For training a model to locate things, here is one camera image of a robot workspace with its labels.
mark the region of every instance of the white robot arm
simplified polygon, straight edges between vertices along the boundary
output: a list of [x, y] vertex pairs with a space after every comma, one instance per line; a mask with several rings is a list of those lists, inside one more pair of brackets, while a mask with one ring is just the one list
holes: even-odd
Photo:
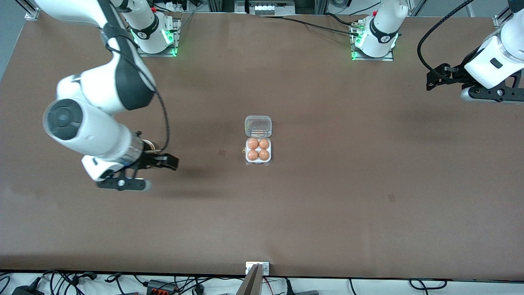
[[[56, 19], [100, 28], [106, 47], [113, 52], [107, 64], [58, 83], [57, 99], [45, 111], [43, 125], [57, 142], [85, 155], [82, 164], [99, 187], [141, 191], [149, 182], [135, 178], [137, 170], [152, 166], [176, 170], [178, 159], [159, 154], [113, 118], [119, 112], [146, 107], [156, 92], [153, 77], [118, 14], [130, 3], [135, 10], [126, 13], [134, 25], [158, 21], [145, 0], [37, 0]], [[141, 39], [143, 48], [165, 48], [163, 37], [153, 37], [156, 32], [151, 30], [149, 39]], [[132, 178], [125, 176], [128, 168], [135, 171]]]
[[364, 31], [355, 47], [371, 57], [388, 54], [395, 45], [398, 30], [408, 11], [406, 0], [382, 0], [377, 12], [364, 19]]
[[[442, 84], [462, 83], [466, 101], [524, 102], [519, 88], [524, 69], [524, 0], [508, 0], [513, 17], [490, 34], [456, 67], [441, 64], [427, 75], [427, 90]], [[512, 86], [506, 79], [513, 78]]]

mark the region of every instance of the brown table surface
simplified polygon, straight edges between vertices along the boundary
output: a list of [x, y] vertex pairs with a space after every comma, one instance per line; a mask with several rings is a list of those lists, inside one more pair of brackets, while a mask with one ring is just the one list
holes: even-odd
[[[0, 268], [241, 274], [269, 261], [276, 276], [522, 279], [522, 106], [426, 92], [416, 46], [437, 20], [406, 19], [395, 61], [365, 62], [343, 35], [195, 14], [178, 57], [146, 59], [180, 168], [141, 172], [154, 186], [136, 193], [96, 188], [43, 131], [56, 83], [111, 55], [96, 28], [41, 14], [0, 89]], [[458, 64], [491, 31], [450, 19], [423, 52]], [[252, 114], [273, 120], [269, 166], [244, 164]], [[163, 140], [157, 101], [117, 119]]]

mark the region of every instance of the brown egg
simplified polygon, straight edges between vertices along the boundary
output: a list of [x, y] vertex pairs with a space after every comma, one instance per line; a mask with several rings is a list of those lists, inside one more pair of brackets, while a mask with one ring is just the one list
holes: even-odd
[[262, 161], [267, 161], [267, 160], [269, 160], [269, 152], [266, 151], [266, 150], [261, 150], [260, 152], [258, 152], [258, 157]]
[[256, 159], [258, 159], [258, 153], [257, 151], [249, 151], [247, 152], [247, 158], [250, 160], [250, 161], [255, 161]]
[[258, 146], [263, 150], [267, 150], [269, 148], [269, 140], [265, 138], [261, 139]]
[[248, 141], [247, 141], [247, 147], [250, 149], [250, 150], [254, 150], [258, 147], [258, 140], [256, 138], [250, 138]]

